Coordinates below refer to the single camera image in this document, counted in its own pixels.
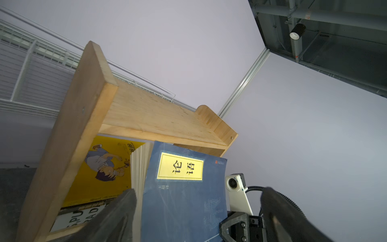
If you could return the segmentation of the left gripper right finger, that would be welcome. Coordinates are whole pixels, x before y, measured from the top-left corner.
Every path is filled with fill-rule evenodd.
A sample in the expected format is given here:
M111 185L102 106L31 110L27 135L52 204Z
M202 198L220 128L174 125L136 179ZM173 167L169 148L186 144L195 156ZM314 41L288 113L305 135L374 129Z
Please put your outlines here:
M330 242L274 189L264 188L261 209L269 242Z

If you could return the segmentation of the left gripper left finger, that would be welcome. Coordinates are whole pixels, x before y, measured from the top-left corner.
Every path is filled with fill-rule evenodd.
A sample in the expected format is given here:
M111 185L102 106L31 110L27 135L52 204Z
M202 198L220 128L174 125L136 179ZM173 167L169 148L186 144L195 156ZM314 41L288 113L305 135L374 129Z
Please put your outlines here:
M137 197L125 190L114 201L66 242L132 242Z

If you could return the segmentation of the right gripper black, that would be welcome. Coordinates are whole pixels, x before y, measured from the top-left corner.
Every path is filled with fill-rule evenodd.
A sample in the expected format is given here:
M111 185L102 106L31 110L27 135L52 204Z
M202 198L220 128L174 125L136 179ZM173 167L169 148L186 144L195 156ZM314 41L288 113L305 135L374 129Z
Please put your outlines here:
M244 212L229 212L219 224L219 235L224 242L268 241L263 218Z

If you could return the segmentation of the white book black lettering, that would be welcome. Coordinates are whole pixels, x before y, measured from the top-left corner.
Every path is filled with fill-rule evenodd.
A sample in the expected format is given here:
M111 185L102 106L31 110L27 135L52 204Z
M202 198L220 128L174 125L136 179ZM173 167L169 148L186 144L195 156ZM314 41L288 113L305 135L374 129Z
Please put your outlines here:
M56 218L50 231L56 232L71 226L76 226L89 222L90 220L95 218L105 207L106 204L103 204L93 208L87 208L59 215Z

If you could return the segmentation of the yellow book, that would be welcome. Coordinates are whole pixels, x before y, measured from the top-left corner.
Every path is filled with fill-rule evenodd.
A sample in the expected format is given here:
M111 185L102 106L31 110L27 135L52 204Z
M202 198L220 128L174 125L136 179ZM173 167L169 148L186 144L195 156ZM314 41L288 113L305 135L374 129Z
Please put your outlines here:
M115 198L131 188L131 154L144 142L97 136L62 207Z

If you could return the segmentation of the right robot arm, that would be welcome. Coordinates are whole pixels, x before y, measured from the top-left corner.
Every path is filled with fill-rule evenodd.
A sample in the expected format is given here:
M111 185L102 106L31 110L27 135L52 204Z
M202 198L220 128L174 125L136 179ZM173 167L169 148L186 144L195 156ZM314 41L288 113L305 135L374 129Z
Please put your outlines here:
M315 227L298 205L269 187L250 186L246 192L262 192L261 215L232 212L220 223L225 242L313 242Z

